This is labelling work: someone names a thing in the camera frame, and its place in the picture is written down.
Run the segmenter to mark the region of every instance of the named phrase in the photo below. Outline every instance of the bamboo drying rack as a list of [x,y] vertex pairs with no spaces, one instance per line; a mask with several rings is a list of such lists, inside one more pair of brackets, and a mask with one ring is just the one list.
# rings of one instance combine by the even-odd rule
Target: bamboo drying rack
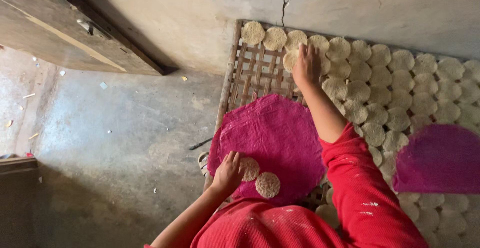
[[[268,94],[280,94],[306,106],[302,93],[295,89],[292,74],[284,70],[285,48],[282,48],[281,51],[270,51],[265,48],[262,42],[252,46],[241,41],[242,27],[248,22],[250,20],[238,19],[235,21],[232,47],[223,80],[215,132],[222,125],[223,116],[226,112]],[[267,30],[273,25],[261,23],[261,26]],[[295,30],[285,27],[282,29],[286,33]],[[308,37],[319,35],[310,31],[304,32]],[[322,36],[327,39],[334,38],[330,35],[322,34]],[[319,205],[326,203],[327,190],[327,185],[316,186],[298,204],[315,211]]]

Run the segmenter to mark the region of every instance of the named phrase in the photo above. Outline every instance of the magenta plastic sheet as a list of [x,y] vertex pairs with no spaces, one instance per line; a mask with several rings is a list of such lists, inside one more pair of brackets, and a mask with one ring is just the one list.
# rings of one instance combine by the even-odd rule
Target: magenta plastic sheet
[[[308,195],[325,173],[322,147],[308,108],[280,95],[267,95],[226,113],[213,137],[208,171],[215,170],[231,150],[257,160],[260,173],[273,172],[280,179],[280,192],[269,201],[291,204]],[[255,181],[242,182],[233,195],[263,198]]]
[[480,138],[457,125],[429,125],[397,155],[399,192],[480,193]]

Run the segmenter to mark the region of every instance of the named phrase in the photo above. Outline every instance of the floor dirt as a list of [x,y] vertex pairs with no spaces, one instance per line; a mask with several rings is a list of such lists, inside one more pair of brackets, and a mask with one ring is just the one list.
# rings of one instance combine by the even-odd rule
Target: floor dirt
[[[25,146],[42,176],[33,210],[40,247],[141,247],[201,194],[196,159],[210,143],[188,148],[213,136],[222,76],[37,68],[28,54],[9,48],[0,54],[0,63],[9,63],[1,66],[3,119],[23,121],[26,110],[18,107],[29,106],[22,96],[36,85],[33,71],[46,80],[28,131],[39,136]],[[15,152],[20,133],[8,130],[0,141],[4,153]]]

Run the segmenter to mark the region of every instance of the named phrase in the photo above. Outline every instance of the cement wall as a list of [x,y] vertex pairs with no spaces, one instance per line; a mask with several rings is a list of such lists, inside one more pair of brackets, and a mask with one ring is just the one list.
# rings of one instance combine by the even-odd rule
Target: cement wall
[[[282,25],[284,0],[88,0],[156,60],[224,72],[237,18]],[[285,26],[480,58],[480,0],[285,0]]]

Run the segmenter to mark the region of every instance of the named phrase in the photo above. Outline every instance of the paper scrap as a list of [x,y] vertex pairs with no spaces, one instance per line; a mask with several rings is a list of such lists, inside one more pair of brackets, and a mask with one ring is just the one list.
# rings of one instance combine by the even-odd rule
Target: paper scrap
[[29,139],[32,139],[32,138],[34,138],[34,137],[37,136],[37,135],[38,135],[38,133],[32,135],[32,137],[30,137]]
[[35,96],[35,93],[30,94],[30,95],[27,95],[27,96],[23,96],[23,98],[29,98],[29,97],[31,97],[31,96]]
[[100,86],[103,88],[103,90],[105,90],[105,89],[107,89],[107,87],[109,87],[107,84],[105,84],[105,82],[101,82]]

